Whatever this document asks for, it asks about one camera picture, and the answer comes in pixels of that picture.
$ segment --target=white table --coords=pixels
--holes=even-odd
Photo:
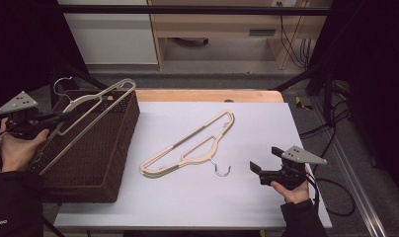
[[[86,229],[267,229],[285,226],[279,206],[283,197],[261,186],[249,161],[265,170],[279,170],[281,160],[271,147],[302,147],[288,104],[285,103],[178,103],[140,102],[140,117],[128,149],[120,193],[115,203],[66,203],[54,222],[57,227]],[[139,165],[173,144],[222,110],[235,116],[214,156],[221,172],[210,162],[191,165],[158,179],[139,172]],[[215,126],[190,139],[187,146],[162,158],[171,165],[182,152],[198,143]],[[319,216],[332,227],[323,200]]]

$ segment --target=brown woven basket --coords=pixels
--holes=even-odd
[[[68,91],[75,100],[99,91]],[[125,91],[112,91],[105,95],[97,108],[90,112],[64,136],[56,135],[43,150],[39,162],[30,170],[39,173],[70,141],[79,134],[104,109],[116,101]],[[78,120],[98,101],[85,102],[73,111],[73,120],[62,130]],[[69,104],[63,97],[54,107],[62,112]],[[43,175],[47,202],[114,202],[120,190],[122,173],[128,146],[134,133],[140,110],[131,92],[90,128],[47,172]]]

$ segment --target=human hand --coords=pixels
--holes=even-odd
[[[2,119],[0,134],[6,130],[6,118]],[[46,140],[48,129],[41,131],[33,140],[13,137],[8,132],[1,134],[2,147],[0,155],[3,161],[2,172],[26,171],[36,153],[37,147]]]
[[[292,191],[286,189],[283,185],[275,181],[271,182],[271,186],[274,188],[274,190],[276,190],[280,195],[285,198],[285,201],[287,203],[293,202],[294,204],[298,204],[310,199],[307,181],[304,181],[300,186],[293,189]]]

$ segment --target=hanger hook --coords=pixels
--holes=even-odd
[[[212,158],[211,158],[209,161],[214,165],[214,167],[215,167],[215,174],[216,174],[217,176],[219,176],[219,177],[226,177],[226,176],[228,176],[228,174],[230,174],[231,166],[228,167],[227,173],[221,174],[220,172],[218,172],[217,163],[215,163],[215,161],[214,161]]]
[[[73,77],[61,77],[60,79],[56,80],[54,85],[52,86],[52,91],[55,93],[55,95],[57,95],[57,96],[65,96],[65,97],[67,97],[69,99],[70,102],[72,102],[73,100],[69,96],[67,96],[67,94],[65,94],[65,93],[64,94],[60,94],[57,91],[55,91],[55,88],[56,88],[58,82],[60,82],[62,80],[71,80],[72,78]]]

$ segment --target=hanger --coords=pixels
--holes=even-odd
[[[147,169],[150,165],[152,165],[153,163],[158,161],[160,158],[164,157],[166,154],[171,152],[173,149],[175,149],[176,147],[178,147],[179,145],[181,145],[182,143],[184,143],[185,141],[187,141],[191,137],[195,136],[200,131],[202,131],[203,129],[205,129],[210,124],[212,124],[213,122],[215,122],[216,120],[220,119],[223,116],[227,116],[228,117],[228,122],[226,122],[224,124],[223,129],[217,135],[212,135],[212,136],[206,138],[204,141],[200,142],[198,145],[194,146],[193,148],[191,148],[187,152],[183,153],[181,155],[181,161],[178,164],[175,164],[175,165],[172,165],[172,166],[169,166],[169,167],[165,167],[165,168],[161,168],[161,169],[156,170],[156,171],[151,171],[151,170]],[[230,129],[230,127],[233,125],[233,122],[234,122],[233,113],[231,113],[230,111],[222,111],[221,113],[216,115],[214,118],[210,119],[209,121],[204,123],[202,126],[197,128],[194,132],[191,132],[190,134],[188,134],[187,136],[185,136],[184,138],[182,138],[181,140],[179,140],[175,144],[170,145],[169,147],[167,147],[164,150],[162,150],[160,153],[152,156],[151,158],[149,158],[148,160],[143,162],[140,165],[140,173],[143,176],[148,177],[148,178],[159,178],[161,176],[169,174],[169,173],[171,173],[171,172],[173,172],[173,171],[175,171],[175,170],[177,170],[179,168],[182,168],[184,166],[187,166],[187,165],[198,165],[198,164],[202,164],[202,163],[204,163],[206,161],[211,161],[212,164],[215,166],[215,174],[216,175],[221,176],[221,177],[227,176],[230,173],[230,168],[231,167],[228,168],[228,172],[226,174],[219,173],[215,161],[212,160],[212,156],[217,151],[219,140]],[[203,155],[201,157],[198,157],[198,158],[192,158],[192,159],[188,159],[187,158],[187,156],[189,154],[191,154],[193,151],[195,151],[196,149],[198,149],[199,147],[201,147],[203,144],[205,144],[206,142],[208,142],[211,139],[214,140],[213,143],[212,143],[212,147],[205,155]]]
[[[105,110],[103,110],[95,119],[93,119],[79,134],[77,134],[73,140],[66,146],[64,147],[63,150],[61,150],[57,156],[51,160],[51,162],[45,166],[45,168],[40,172],[40,175],[45,174],[45,172],[53,165],[55,164],[55,162],[57,162],[58,159],[61,158],[61,156],[64,155],[64,153],[66,153],[92,126],[94,126],[96,124],[96,122],[98,122],[104,115],[107,114],[107,112],[109,112],[114,106],[116,106],[119,102],[121,102],[126,96],[128,96],[132,91],[135,90],[135,82],[131,79],[123,79],[118,81],[116,84],[108,87],[107,89],[99,92],[96,95],[86,95],[86,96],[82,96],[79,97],[75,100],[70,100],[70,104],[63,110],[64,113],[66,112],[70,112],[73,111],[77,106],[88,102],[88,101],[92,101],[92,100],[99,100],[99,102],[93,106],[91,109],[89,109],[85,114],[83,114],[78,120],[76,120],[75,122],[73,122],[73,124],[71,124],[67,129],[65,129],[64,131],[60,131],[61,127],[63,126],[64,122],[60,123],[57,128],[55,129],[55,131],[53,131],[51,133],[51,135],[49,136],[49,138],[47,139],[48,141],[52,140],[56,135],[65,135],[68,131],[70,131],[70,129],[72,129],[77,123],[79,123],[85,116],[87,116],[91,111],[93,111],[96,107],[98,107],[103,101],[104,101],[104,95],[115,90],[115,89],[119,89],[122,88],[125,84],[131,84],[132,87],[129,88],[124,94],[122,94],[117,100],[115,100],[112,104],[110,104]],[[44,151],[45,147],[48,146],[49,142],[46,142],[44,147],[40,150],[39,154],[36,155],[35,160],[33,161],[34,163],[37,163],[40,160],[40,154]]]

